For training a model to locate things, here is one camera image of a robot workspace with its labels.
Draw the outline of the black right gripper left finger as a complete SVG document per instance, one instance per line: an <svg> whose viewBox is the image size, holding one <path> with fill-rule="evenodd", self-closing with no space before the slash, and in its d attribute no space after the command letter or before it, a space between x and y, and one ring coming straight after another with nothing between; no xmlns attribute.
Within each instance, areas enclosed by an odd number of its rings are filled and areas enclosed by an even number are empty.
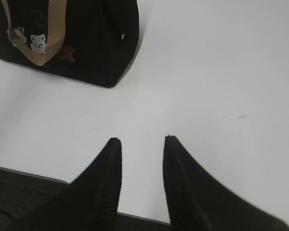
<svg viewBox="0 0 289 231"><path fill-rule="evenodd" d="M113 231L122 183L122 147L111 138L64 190L13 223L13 231Z"/></svg>

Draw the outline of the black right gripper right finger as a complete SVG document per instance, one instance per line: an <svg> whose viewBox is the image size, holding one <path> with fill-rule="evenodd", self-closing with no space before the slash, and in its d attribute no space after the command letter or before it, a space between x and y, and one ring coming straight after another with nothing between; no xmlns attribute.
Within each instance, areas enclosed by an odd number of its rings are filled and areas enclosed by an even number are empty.
<svg viewBox="0 0 289 231"><path fill-rule="evenodd" d="M165 138L163 182L173 231L289 231L218 182L175 136Z"/></svg>

